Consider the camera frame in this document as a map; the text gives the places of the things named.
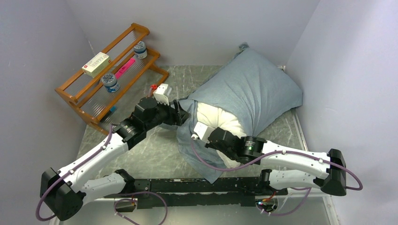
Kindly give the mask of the white pillow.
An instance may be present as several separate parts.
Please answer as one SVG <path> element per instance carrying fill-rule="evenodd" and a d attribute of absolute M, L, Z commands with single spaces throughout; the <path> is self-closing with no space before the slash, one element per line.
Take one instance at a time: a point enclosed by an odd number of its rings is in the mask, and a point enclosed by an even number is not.
<path fill-rule="evenodd" d="M 218 128 L 231 132 L 237 137 L 247 136 L 238 118 L 222 108 L 197 103 L 197 121 L 209 127 Z"/>

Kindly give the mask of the blue grey pillow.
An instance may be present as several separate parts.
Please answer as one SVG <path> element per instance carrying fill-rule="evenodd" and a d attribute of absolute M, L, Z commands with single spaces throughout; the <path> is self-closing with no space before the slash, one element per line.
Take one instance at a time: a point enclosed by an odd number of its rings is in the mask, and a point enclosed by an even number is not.
<path fill-rule="evenodd" d="M 247 43 L 239 49 L 233 59 L 179 101 L 190 116 L 176 127 L 178 150 L 210 183 L 221 176 L 223 169 L 238 167 L 239 163 L 206 148 L 203 141 L 191 139 L 198 122 L 198 102 L 235 115 L 247 136 L 257 136 L 283 113 L 303 103 L 303 91 L 285 72 Z"/>

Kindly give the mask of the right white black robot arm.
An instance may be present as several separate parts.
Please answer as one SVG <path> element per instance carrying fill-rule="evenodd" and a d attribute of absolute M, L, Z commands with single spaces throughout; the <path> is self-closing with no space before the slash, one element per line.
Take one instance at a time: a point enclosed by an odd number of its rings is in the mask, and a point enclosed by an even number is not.
<path fill-rule="evenodd" d="M 346 195 L 346 163 L 340 150 L 298 150 L 255 136 L 239 138 L 221 128 L 210 134 L 205 147 L 241 164 L 264 166 L 258 189 L 265 195 L 285 188 L 317 188 L 329 195 Z"/>

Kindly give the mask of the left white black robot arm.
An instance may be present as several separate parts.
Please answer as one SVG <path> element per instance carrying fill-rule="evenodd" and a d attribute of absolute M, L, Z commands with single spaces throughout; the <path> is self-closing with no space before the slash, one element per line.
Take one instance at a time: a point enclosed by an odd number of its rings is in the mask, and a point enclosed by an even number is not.
<path fill-rule="evenodd" d="M 35 215 L 39 221 L 54 217 L 64 221 L 74 216 L 85 204 L 107 195 L 142 194 L 135 179 L 124 169 L 96 180 L 92 175 L 114 158 L 133 149 L 146 138 L 147 132 L 161 125 L 182 125 L 190 116 L 179 101 L 160 103 L 144 97 L 129 117 L 111 126 L 108 136 L 76 161 L 59 170 L 47 169 L 41 176 L 40 200 Z"/>

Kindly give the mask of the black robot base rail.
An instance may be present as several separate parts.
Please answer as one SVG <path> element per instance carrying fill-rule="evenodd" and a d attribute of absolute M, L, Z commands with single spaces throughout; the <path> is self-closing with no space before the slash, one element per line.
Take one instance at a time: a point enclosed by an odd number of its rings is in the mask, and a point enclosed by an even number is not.
<path fill-rule="evenodd" d="M 259 177 L 226 177 L 214 183 L 204 178 L 137 179 L 134 187 L 107 198 L 136 198 L 138 209 L 162 207 L 234 205 L 252 207 L 270 195 L 287 195 L 287 189 L 267 189 Z"/>

